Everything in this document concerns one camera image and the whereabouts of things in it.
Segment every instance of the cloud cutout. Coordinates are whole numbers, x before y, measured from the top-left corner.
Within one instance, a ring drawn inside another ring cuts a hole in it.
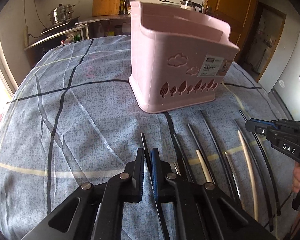
[[[182,53],[178,53],[175,56],[168,58],[168,66],[171,67],[182,67],[188,62],[188,57],[183,56]]]
[[[187,75],[197,75],[199,73],[199,68],[192,67],[187,70]]]

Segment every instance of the doorway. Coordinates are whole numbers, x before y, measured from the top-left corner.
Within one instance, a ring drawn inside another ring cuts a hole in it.
[[[259,2],[238,63],[258,82],[279,43],[286,14]]]

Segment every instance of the electric kettle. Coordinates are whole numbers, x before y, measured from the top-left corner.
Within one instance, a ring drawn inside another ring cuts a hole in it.
[[[191,2],[191,1],[187,1],[187,0],[183,0],[180,2],[181,3],[181,8],[182,9],[186,9],[186,10],[190,10],[190,11],[196,11],[196,7],[199,8],[199,12],[202,12],[202,6],[198,3],[195,2]]]

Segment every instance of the wooden door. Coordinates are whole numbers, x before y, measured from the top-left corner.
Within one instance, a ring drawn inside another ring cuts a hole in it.
[[[248,36],[258,0],[206,0],[211,15],[231,26],[230,41],[240,50]]]

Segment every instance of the bed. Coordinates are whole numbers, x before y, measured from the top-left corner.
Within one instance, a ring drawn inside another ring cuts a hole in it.
[[[207,116],[222,151],[231,155],[245,209],[253,214],[248,168],[233,119],[244,127],[239,109],[264,120],[286,118],[271,104],[266,92],[233,63],[224,79],[228,85],[218,86],[214,101],[165,114],[147,114],[138,107],[128,82],[130,75],[127,35],[52,49],[25,78],[0,126],[0,230],[8,239],[21,239],[82,183],[103,183],[122,172],[127,162],[135,160],[137,148],[142,147],[141,132],[146,135],[149,149],[157,147],[162,160],[175,162],[169,117],[198,183],[205,181],[188,123],[199,135],[219,187],[229,194],[199,109]],[[262,161],[254,138],[246,134]],[[283,238],[297,214],[289,197],[294,162],[272,149],[264,138],[262,143],[274,171],[280,203],[284,203],[273,234]],[[261,168],[274,212],[269,175],[265,165]],[[124,206],[122,239],[163,239],[146,167],[144,178],[142,201]],[[255,179],[259,223],[265,225],[268,217],[264,194],[258,175]],[[171,205],[165,204],[164,209],[174,239]]]

